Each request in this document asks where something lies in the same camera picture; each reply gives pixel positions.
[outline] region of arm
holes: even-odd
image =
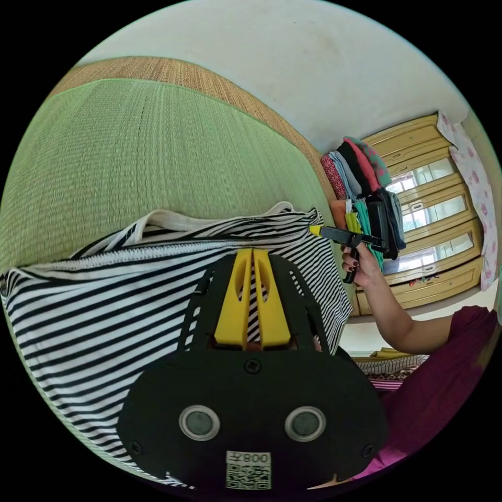
[[[362,286],[382,338],[399,352],[431,354],[448,340],[451,316],[414,321],[399,305],[385,281],[375,257],[364,244],[358,246],[359,262],[343,249],[343,269],[357,268],[355,282]]]

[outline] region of yellow plastic part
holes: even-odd
[[[321,228],[322,225],[310,225],[309,226],[309,231],[311,234],[317,235],[317,237],[321,236]]]
[[[226,290],[220,318],[214,332],[217,344],[238,345],[242,347],[242,350],[246,350],[252,261],[252,249],[237,251],[229,287]]]
[[[264,249],[253,250],[256,278],[256,300],[258,303],[258,322],[260,325],[261,348],[287,345],[291,338],[281,298],[273,278],[268,253]],[[262,286],[267,290],[264,300]]]

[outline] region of pink shirt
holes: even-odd
[[[389,437],[359,479],[411,455],[426,445],[453,418],[476,387],[483,370],[474,366],[497,325],[497,313],[484,307],[455,312],[448,341],[436,350],[397,391],[382,402]]]
[[[371,167],[370,161],[354,145],[354,143],[350,139],[344,138],[344,141],[345,141],[345,143],[348,143],[351,146],[351,148],[354,150],[359,167],[361,168],[361,171],[364,174],[364,177],[368,180],[368,183],[370,184],[371,191],[376,192],[380,188],[380,185],[378,183],[377,177],[375,176],[375,171]]]

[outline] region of woman's hand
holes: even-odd
[[[342,246],[341,251],[343,253],[342,259],[344,261],[342,268],[343,270],[345,270],[345,272],[352,272],[354,269],[356,269],[354,282],[358,286],[365,288],[366,286],[373,284],[375,282],[375,279],[382,277],[377,259],[366,247],[366,244],[361,243],[359,244],[359,246],[357,246],[357,251],[359,251],[358,261],[350,256],[350,247]]]

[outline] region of wooden cabinet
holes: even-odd
[[[479,220],[467,221],[408,244],[397,260],[384,261],[383,273],[400,284],[444,272],[479,256],[482,242]]]
[[[480,282],[483,235],[467,186],[436,128],[421,117],[363,141],[385,161],[403,212],[406,249],[385,260],[384,276],[406,309],[443,300]],[[352,315],[371,314],[361,288]]]
[[[406,244],[460,225],[476,217],[465,184],[401,204]]]
[[[396,164],[388,191],[397,194],[401,204],[417,200],[463,183],[448,149],[421,155],[418,161]]]
[[[483,257],[479,256],[460,267],[440,273],[437,277],[414,284],[398,284],[391,286],[391,290],[403,308],[411,309],[444,300],[476,286],[480,281],[482,267]],[[364,292],[358,291],[356,295],[361,315],[371,314]]]

